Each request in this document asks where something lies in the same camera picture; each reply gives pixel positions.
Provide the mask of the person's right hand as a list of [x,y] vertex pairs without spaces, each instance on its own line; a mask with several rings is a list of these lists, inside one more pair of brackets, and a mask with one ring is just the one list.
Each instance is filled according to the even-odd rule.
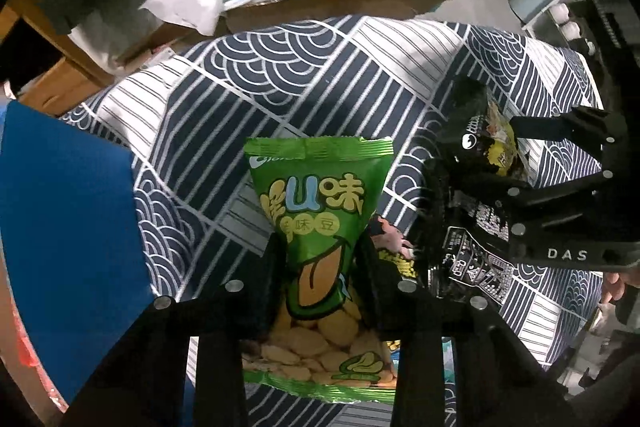
[[601,303],[620,300],[628,286],[635,288],[640,286],[640,269],[638,267],[620,273],[604,272]]

